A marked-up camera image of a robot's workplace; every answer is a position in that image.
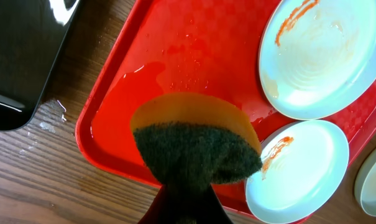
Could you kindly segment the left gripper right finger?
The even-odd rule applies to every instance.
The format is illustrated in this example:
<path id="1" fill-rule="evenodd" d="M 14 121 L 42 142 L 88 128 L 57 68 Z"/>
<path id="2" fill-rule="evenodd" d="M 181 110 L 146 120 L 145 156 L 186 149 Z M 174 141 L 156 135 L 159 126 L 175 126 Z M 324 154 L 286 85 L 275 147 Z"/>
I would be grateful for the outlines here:
<path id="1" fill-rule="evenodd" d="M 188 211 L 197 224 L 233 224 L 211 185 L 188 199 Z"/>

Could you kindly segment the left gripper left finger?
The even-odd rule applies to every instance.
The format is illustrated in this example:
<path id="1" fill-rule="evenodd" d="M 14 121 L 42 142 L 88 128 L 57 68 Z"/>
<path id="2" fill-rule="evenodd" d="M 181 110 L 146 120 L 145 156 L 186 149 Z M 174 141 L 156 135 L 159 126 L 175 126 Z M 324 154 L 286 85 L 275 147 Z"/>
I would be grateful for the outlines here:
<path id="1" fill-rule="evenodd" d="M 185 202 L 188 198 L 184 189 L 176 185 L 162 185 L 151 206 L 138 224 L 177 224 L 186 223 Z"/>

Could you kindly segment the green orange sponge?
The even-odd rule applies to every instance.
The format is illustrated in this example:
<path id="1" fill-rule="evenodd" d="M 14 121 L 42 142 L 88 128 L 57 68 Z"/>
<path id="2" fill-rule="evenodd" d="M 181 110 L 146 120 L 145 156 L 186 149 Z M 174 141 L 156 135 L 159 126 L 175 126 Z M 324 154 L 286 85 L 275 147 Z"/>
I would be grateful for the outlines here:
<path id="1" fill-rule="evenodd" d="M 262 148 L 248 116 L 213 96 L 156 97 L 136 109 L 130 127 L 145 165 L 164 185 L 202 192 L 262 168 Z"/>

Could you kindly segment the white plate top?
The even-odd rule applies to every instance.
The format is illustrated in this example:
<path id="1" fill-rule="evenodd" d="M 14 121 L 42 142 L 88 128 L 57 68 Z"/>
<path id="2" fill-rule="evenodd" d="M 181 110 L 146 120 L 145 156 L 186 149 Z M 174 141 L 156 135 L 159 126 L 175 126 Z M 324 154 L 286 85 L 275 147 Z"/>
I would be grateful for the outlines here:
<path id="1" fill-rule="evenodd" d="M 261 40 L 259 77 L 289 118 L 344 109 L 376 80 L 376 0 L 281 1 Z"/>

